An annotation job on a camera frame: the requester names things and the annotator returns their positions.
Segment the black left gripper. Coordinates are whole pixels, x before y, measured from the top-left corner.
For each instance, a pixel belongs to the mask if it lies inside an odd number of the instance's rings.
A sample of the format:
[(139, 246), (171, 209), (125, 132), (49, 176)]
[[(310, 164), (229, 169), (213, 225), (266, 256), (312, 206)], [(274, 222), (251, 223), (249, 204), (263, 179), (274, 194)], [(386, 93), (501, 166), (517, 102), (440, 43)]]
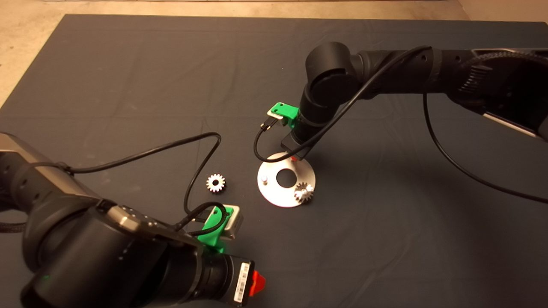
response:
[(199, 300), (213, 300), (242, 308), (249, 298), (265, 288), (266, 279), (255, 270), (255, 262), (224, 253), (202, 257)]

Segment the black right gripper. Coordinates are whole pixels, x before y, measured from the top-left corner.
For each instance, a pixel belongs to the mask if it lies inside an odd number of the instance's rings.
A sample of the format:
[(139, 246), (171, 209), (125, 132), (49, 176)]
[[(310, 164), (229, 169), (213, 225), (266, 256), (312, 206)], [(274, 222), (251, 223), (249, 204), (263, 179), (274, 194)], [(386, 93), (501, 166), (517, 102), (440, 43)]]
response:
[[(297, 148), (301, 147), (301, 142), (293, 135), (293, 132), (290, 131), (283, 139), (282, 139), (282, 149), (284, 149), (287, 153), (294, 152)], [(296, 160), (303, 160), (310, 151), (314, 148), (315, 142), (311, 145), (308, 145), (304, 148), (302, 148), (298, 153), (294, 154), (290, 159), (291, 161), (295, 162)]]

